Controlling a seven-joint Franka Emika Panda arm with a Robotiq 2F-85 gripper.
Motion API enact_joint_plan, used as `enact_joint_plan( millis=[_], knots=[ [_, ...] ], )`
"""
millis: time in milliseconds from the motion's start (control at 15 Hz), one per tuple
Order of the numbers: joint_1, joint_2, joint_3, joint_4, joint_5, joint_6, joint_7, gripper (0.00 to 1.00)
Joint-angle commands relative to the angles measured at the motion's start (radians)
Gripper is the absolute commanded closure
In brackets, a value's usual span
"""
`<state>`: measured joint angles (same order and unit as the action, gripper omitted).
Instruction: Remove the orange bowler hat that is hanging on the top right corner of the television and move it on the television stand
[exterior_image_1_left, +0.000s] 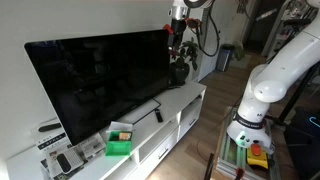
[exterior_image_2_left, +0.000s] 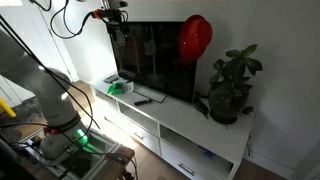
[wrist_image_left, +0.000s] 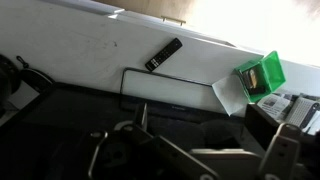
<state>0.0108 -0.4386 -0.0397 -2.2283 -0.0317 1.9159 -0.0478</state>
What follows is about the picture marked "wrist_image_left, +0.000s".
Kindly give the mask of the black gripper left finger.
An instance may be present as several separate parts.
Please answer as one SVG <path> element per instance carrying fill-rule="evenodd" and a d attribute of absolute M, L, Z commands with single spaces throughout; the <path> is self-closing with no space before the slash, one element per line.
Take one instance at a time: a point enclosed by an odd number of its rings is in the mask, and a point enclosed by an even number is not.
<path fill-rule="evenodd" d="M 117 126 L 120 136 L 131 147 L 130 163 L 135 172 L 141 171 L 146 178 L 219 180 L 215 171 L 166 138 L 152 136 L 147 126 L 147 104 L 137 106 L 131 123 Z"/>

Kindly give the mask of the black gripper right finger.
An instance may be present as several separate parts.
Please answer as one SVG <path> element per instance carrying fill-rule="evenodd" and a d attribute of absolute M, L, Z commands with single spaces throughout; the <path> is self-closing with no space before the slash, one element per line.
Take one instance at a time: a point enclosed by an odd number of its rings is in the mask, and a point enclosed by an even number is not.
<path fill-rule="evenodd" d="M 269 144 L 258 169 L 259 180 L 292 180 L 300 153 L 299 127 L 282 123 Z"/>

